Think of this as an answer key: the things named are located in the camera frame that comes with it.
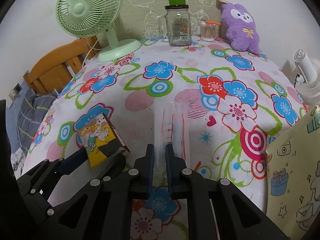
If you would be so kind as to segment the yellow cartoon tissue pack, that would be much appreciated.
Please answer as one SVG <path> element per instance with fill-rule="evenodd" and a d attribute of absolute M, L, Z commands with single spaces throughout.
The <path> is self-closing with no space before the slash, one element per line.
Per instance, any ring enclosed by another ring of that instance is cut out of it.
<path fill-rule="evenodd" d="M 127 157 L 130 154 L 129 148 L 105 113 L 90 118 L 78 135 L 86 149 L 91 168 L 99 166 L 113 155 L 123 154 Z"/>

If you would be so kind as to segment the grey plaid pillow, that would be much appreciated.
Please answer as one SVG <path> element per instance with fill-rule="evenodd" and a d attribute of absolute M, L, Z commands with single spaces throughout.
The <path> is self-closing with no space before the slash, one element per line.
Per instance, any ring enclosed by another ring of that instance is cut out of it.
<path fill-rule="evenodd" d="M 31 141 L 35 136 L 40 123 L 49 111 L 58 93 L 42 95 L 36 93 L 29 87 L 22 88 L 17 98 L 14 100 L 17 108 L 17 126 L 20 137 L 20 146 L 24 152 L 29 150 Z"/>

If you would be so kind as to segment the yellow cartoon storage box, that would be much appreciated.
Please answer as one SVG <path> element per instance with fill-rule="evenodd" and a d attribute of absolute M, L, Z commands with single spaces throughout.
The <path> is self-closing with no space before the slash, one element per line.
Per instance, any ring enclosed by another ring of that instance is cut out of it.
<path fill-rule="evenodd" d="M 270 143 L 267 216 L 289 239 L 302 239 L 319 215 L 319 106 Z"/>

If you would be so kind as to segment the floral tablecloth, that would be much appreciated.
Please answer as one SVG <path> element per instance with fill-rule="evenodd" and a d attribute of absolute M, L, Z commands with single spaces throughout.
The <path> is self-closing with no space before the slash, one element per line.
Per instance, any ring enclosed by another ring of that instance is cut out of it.
<path fill-rule="evenodd" d="M 44 116 L 23 175 L 46 159 L 66 159 L 84 147 L 78 132 L 100 113 L 130 150 L 123 171 L 133 168 L 147 145 L 154 146 L 154 109 L 160 101 L 187 106 L 187 168 L 210 180 L 230 180 L 267 215 L 266 149 L 308 107 L 264 54 L 238 52 L 226 43 L 192 40 L 178 49 L 158 37 L 119 59 L 93 57 Z M 107 160 L 91 168 L 88 159 L 61 177 L 48 202 L 57 206 L 70 200 L 106 165 Z M 133 200 L 132 208 L 129 239 L 189 239 L 187 201 L 171 198 L 168 179 L 155 187 L 152 177 L 149 198 Z"/>

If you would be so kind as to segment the glass mason jar mug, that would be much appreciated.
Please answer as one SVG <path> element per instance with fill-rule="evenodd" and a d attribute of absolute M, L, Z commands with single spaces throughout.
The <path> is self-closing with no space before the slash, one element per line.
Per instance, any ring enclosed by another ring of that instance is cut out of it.
<path fill-rule="evenodd" d="M 174 47 L 191 45 L 191 20 L 189 6 L 166 5 L 166 14 L 158 19 L 158 28 L 169 44 Z"/>

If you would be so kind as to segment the white standing fan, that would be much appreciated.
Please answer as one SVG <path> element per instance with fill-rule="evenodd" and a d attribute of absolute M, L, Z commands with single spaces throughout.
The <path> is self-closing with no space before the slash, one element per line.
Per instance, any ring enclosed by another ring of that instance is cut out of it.
<path fill-rule="evenodd" d="M 319 105 L 319 59 L 310 58 L 304 50 L 299 49 L 294 53 L 293 60 L 298 70 L 298 76 L 295 83 L 296 91 L 307 105 Z"/>

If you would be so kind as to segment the green desk fan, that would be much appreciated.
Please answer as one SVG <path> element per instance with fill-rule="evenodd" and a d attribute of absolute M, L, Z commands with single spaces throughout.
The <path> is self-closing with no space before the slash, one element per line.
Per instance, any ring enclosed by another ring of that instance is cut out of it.
<path fill-rule="evenodd" d="M 108 47 L 98 54 L 99 62 L 124 57 L 141 47 L 134 38 L 119 41 L 114 30 L 123 0 L 57 0 L 56 18 L 69 35 L 87 38 L 106 33 Z"/>

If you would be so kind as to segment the toothpick jar orange lid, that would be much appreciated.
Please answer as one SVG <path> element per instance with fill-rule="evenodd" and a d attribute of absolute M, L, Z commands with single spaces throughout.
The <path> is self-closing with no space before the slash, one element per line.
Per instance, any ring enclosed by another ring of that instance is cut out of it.
<path fill-rule="evenodd" d="M 200 22 L 200 38 L 206 42 L 212 42 L 219 34 L 220 22 L 210 20 L 201 20 Z"/>

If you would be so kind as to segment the purple plush bunny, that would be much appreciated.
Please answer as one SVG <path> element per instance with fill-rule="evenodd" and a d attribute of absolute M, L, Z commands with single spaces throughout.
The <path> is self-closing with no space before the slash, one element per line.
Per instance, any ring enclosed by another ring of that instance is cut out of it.
<path fill-rule="evenodd" d="M 237 51 L 248 51 L 258 55 L 260 53 L 260 38 L 256 31 L 253 17 L 241 4 L 233 4 L 226 0 L 221 3 L 221 22 L 226 27 L 226 37 L 231 47 Z"/>

